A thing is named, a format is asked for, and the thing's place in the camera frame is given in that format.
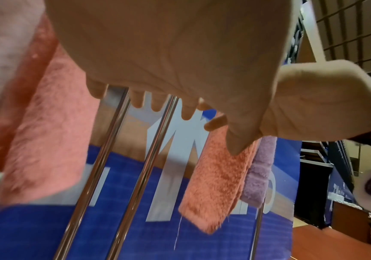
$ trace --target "folded towel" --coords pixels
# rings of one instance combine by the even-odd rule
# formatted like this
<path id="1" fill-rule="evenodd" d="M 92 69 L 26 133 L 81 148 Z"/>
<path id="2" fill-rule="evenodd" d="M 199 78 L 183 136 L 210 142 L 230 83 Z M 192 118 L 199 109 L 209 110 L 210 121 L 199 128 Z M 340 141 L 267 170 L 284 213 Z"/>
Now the folded towel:
<path id="1" fill-rule="evenodd" d="M 85 73 L 58 46 L 12 141 L 0 204 L 36 200 L 80 180 L 98 105 Z"/>
<path id="2" fill-rule="evenodd" d="M 217 230 L 235 207 L 259 144 L 255 141 L 231 156 L 226 132 L 224 126 L 209 134 L 179 207 L 186 219 L 208 234 Z"/>
<path id="3" fill-rule="evenodd" d="M 17 69 L 15 77 L 5 86 L 0 99 L 0 171 L 11 147 L 15 132 L 25 110 L 51 61 L 58 40 L 44 15 L 34 38 Z"/>
<path id="4" fill-rule="evenodd" d="M 266 136 L 261 139 L 257 154 L 245 177 L 241 200 L 250 206 L 260 208 L 268 189 L 268 177 L 274 163 L 277 138 Z"/>
<path id="5" fill-rule="evenodd" d="M 14 77 L 44 9 L 42 0 L 0 0 L 0 95 Z"/>

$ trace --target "orange floor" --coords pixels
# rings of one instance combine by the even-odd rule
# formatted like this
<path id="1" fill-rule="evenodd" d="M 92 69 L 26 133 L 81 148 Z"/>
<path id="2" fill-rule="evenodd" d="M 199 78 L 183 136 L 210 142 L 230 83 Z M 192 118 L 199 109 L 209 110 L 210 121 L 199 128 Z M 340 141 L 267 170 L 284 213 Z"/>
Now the orange floor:
<path id="1" fill-rule="evenodd" d="M 297 260 L 367 260 L 371 245 L 357 241 L 331 228 L 294 228 L 292 256 Z"/>

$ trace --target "metal rod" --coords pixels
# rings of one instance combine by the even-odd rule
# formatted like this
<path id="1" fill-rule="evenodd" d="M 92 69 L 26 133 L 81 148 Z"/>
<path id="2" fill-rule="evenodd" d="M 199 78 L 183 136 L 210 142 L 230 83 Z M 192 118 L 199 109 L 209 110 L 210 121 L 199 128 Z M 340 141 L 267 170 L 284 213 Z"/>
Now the metal rod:
<path id="1" fill-rule="evenodd" d="M 259 212 L 258 212 L 257 222 L 255 224 L 254 241 L 253 241 L 253 247 L 251 248 L 250 260 L 255 260 L 255 254 L 257 251 L 257 246 L 258 246 L 258 241 L 259 241 L 259 232 L 261 229 L 262 215 L 264 214 L 264 206 L 265 206 L 265 201 L 262 203 L 261 208 L 259 209 Z"/>
<path id="2" fill-rule="evenodd" d="M 144 167 L 141 171 L 141 174 L 138 177 L 137 183 L 135 184 L 135 188 L 131 195 L 127 209 L 125 210 L 117 234 L 115 235 L 115 239 L 109 250 L 108 256 L 106 258 L 107 260 L 118 259 L 118 256 L 122 249 L 122 245 L 125 241 L 128 230 L 130 229 L 131 223 L 138 209 L 142 195 L 144 194 L 144 190 L 150 178 L 150 174 L 154 166 L 155 159 L 160 151 L 161 144 L 164 140 L 165 134 L 169 126 L 169 122 L 171 121 L 172 115 L 174 114 L 177 103 L 178 98 L 176 96 L 171 96 L 168 100 L 168 104 L 164 111 L 163 117 L 161 118 L 160 125 L 158 126 L 150 150 L 148 151 L 147 157 L 145 158 Z"/>
<path id="3" fill-rule="evenodd" d="M 115 139 L 121 129 L 129 107 L 130 98 L 128 97 L 128 88 L 126 88 L 122 94 L 120 103 L 115 110 L 114 117 L 112 118 L 106 134 L 106 139 L 102 144 L 94 166 L 92 167 L 87 184 L 85 184 L 84 189 L 82 190 L 81 196 L 79 197 L 75 206 L 74 213 L 71 216 L 61 243 L 58 246 L 57 252 L 55 253 L 54 260 L 65 260 L 69 253 L 72 242 L 77 234 L 82 218 L 87 211 L 88 205 L 91 202 L 94 191 L 97 188 L 101 174 L 103 173 L 105 167 L 105 163 L 107 162 L 108 156 L 112 150 L 112 147 L 114 146 Z"/>

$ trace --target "purple towel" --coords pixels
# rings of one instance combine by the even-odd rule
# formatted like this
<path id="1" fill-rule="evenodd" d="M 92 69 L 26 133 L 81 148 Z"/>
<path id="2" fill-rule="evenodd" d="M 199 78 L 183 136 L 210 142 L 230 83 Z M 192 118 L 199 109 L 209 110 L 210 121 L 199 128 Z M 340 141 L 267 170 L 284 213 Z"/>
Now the purple towel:
<path id="1" fill-rule="evenodd" d="M 263 137 L 253 163 L 248 169 L 240 199 L 250 206 L 260 208 L 265 200 L 268 189 L 268 176 L 274 163 L 276 145 L 276 137 Z"/>

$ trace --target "orange towel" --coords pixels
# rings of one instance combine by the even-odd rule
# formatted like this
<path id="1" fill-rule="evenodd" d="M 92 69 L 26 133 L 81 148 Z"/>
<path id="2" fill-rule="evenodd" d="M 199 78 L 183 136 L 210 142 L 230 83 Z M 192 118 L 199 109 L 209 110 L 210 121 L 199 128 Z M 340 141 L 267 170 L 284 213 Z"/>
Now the orange towel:
<path id="1" fill-rule="evenodd" d="M 231 213 L 244 187 L 259 140 L 237 156 L 226 148 L 227 126 L 210 133 L 179 212 L 201 231 L 212 234 Z"/>
<path id="2" fill-rule="evenodd" d="M 0 171 L 25 110 L 57 46 L 58 40 L 44 15 L 15 77 L 5 86 L 0 98 Z"/>
<path id="3" fill-rule="evenodd" d="M 58 46 L 12 141 L 0 204 L 36 200 L 80 180 L 98 105 L 85 73 Z"/>

